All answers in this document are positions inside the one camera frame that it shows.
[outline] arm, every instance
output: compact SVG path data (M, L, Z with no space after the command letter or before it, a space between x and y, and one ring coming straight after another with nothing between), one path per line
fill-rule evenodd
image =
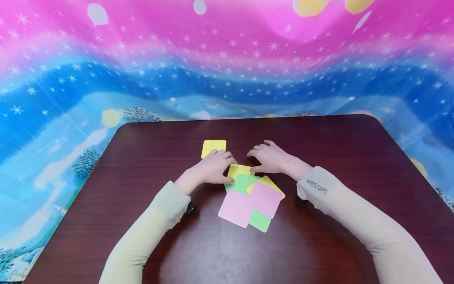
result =
M272 141L255 146L248 156L259 160L251 171L285 173L297 194L346 227L372 254L381 284L441 284L414 238L391 217L345 187L321 167L312 168Z
M197 165L187 169L175 183L169 181L156 194L110 253L99 284L141 284L142 269L164 234L185 213L189 195L202 183L232 183L223 176L225 169L237 161L230 152L213 150Z

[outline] colored card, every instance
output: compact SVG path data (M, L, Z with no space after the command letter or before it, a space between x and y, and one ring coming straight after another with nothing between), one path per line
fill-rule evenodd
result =
M202 148L202 159L205 158L213 149L218 151L226 150L227 141L226 140L205 140L203 142Z
M222 219L246 228L252 213L252 208L246 206L246 197L234 190L229 190L217 215Z
M277 207L282 199L282 194L261 182L256 182L251 190L251 193L246 196L246 205L266 217L273 219L276 214Z
M235 179L237 177L237 174L247 174L247 175L255 175L255 173L251 173L250 170L251 167L244 166L241 164L231 164L230 168L228 170L227 176Z
M280 188L278 188L277 185L275 185L273 183L273 181L269 177L267 177L266 175L264 177L262 177L259 180L259 182L263 183L264 185L268 185L269 187L274 188L275 190L279 191L282 194L282 199L285 198L285 194L282 192L282 190ZM247 193L250 194L253 187L254 187L253 184L248 186L248 188L246 189Z
M257 228L259 231L266 233L271 224L271 219L253 210L251 218L249 219L249 224L252 227Z
M256 181L260 179L259 176L254 176L254 175L248 175L248 174L237 174L237 178L235 179L235 182L232 184L226 184L226 191L229 190L234 190L236 192L239 192L243 195L249 195L249 193L246 191L248 186L254 185Z

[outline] table surface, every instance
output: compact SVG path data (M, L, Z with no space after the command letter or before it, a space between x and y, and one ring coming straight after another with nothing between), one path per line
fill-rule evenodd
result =
M117 241L168 180L200 160L204 140L227 140L238 163L264 139L336 175L406 228L445 283L454 283L454 218L379 122L366 115L135 123L103 153L25 284L97 283ZM144 283L378 283L372 258L331 217L303 204L296 184L267 233L217 216L223 185L192 195L196 212L161 240Z

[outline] beige sleeve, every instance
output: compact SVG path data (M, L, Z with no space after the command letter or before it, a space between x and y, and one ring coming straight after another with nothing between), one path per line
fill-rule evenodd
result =
M420 246L401 225L324 168L315 167L300 180L297 193L366 246L381 284L442 283Z
M148 257L164 234L180 221L190 201L169 181L116 244L99 284L141 284Z

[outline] backdrop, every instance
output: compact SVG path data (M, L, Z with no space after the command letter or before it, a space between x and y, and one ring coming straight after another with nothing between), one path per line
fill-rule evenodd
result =
M454 210L453 1L93 1L0 10L0 281L127 122L372 115Z

